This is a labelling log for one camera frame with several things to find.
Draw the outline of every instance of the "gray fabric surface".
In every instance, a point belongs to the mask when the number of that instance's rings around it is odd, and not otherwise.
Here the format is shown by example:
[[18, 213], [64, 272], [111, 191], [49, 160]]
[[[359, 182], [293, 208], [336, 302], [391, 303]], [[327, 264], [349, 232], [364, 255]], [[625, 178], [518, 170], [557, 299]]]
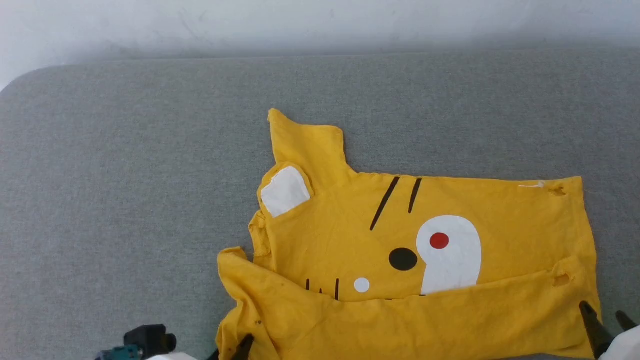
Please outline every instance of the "gray fabric surface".
[[[89, 359], [164, 323], [204, 358], [250, 249], [267, 111], [343, 128], [355, 170], [584, 177], [605, 323], [640, 319], [640, 51], [114, 62], [0, 94], [0, 359]], [[550, 359], [536, 356], [531, 359]]]

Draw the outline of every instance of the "black whisker line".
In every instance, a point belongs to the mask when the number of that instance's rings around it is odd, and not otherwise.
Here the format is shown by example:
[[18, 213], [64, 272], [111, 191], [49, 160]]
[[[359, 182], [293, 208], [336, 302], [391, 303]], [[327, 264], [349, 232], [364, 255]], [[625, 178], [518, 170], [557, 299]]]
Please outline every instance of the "black whisker line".
[[389, 185], [389, 189], [387, 189], [385, 196], [382, 197], [380, 206], [378, 206], [378, 210], [376, 211], [376, 216], [373, 217], [373, 221], [371, 222], [371, 227], [369, 228], [370, 231], [372, 231], [376, 226], [376, 222], [378, 222], [378, 218], [380, 217], [380, 214], [382, 214], [382, 210], [385, 208], [387, 201], [391, 197], [391, 193], [394, 192], [394, 188], [396, 188], [398, 180], [400, 180], [399, 176], [394, 177], [393, 181], [391, 181], [391, 184]]
[[413, 191], [411, 192], [411, 200], [409, 200], [409, 214], [411, 213], [411, 210], [413, 210], [413, 203], [415, 202], [415, 197], [418, 195], [418, 189], [420, 188], [421, 182], [421, 178], [417, 178], [415, 180], [415, 185], [413, 186]]

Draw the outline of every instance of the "white wall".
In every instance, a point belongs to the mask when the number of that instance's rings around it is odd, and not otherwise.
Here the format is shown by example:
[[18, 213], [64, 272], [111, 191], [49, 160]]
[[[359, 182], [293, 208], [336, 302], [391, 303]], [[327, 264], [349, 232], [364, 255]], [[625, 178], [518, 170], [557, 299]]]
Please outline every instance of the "white wall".
[[1, 0], [0, 89], [82, 61], [640, 45], [640, 0]]

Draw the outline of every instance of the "white dot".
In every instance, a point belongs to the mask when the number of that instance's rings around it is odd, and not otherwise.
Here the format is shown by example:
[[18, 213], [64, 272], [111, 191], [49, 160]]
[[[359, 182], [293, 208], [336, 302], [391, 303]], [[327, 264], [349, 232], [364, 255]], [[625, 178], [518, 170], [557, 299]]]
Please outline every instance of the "white dot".
[[356, 291], [359, 293], [366, 293], [369, 291], [369, 280], [365, 277], [359, 277], [356, 279], [356, 282], [353, 283], [353, 287], [356, 288]]

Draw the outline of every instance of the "folded fabric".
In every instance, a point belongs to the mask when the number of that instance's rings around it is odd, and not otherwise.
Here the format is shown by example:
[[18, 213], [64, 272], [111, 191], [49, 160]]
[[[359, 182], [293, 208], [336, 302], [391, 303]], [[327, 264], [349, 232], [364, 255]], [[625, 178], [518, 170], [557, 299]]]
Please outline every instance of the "folded fabric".
[[219, 256], [238, 301], [217, 343], [252, 359], [591, 357], [596, 253], [582, 179], [355, 172], [342, 131], [269, 112], [276, 165], [249, 225], [253, 263]]

